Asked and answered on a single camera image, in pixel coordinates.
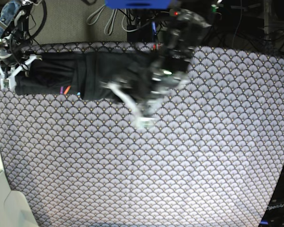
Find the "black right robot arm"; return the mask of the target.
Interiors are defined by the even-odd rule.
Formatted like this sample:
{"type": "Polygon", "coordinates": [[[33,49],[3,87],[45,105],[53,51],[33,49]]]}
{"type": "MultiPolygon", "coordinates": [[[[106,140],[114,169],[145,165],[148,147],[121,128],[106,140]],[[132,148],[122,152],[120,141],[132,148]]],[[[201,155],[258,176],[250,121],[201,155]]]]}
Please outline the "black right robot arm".
{"type": "Polygon", "coordinates": [[[14,90],[16,76],[28,75],[33,61],[41,60],[36,54],[25,54],[42,31],[47,19],[47,5],[44,0],[11,0],[0,12],[0,87],[14,90]],[[43,18],[35,33],[29,32],[29,17],[33,6],[42,6],[43,18]]]}

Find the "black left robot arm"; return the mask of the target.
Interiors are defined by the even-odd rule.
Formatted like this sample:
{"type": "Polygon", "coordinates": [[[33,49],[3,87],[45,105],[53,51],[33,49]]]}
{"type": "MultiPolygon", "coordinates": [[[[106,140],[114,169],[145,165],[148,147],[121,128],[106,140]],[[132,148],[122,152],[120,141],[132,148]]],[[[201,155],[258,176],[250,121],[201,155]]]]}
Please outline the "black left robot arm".
{"type": "Polygon", "coordinates": [[[132,63],[113,79],[102,82],[131,109],[136,128],[150,125],[159,101],[170,89],[187,83],[188,65],[194,49],[213,25],[215,7],[205,2],[174,6],[163,44],[154,53],[135,54],[132,63]]]}

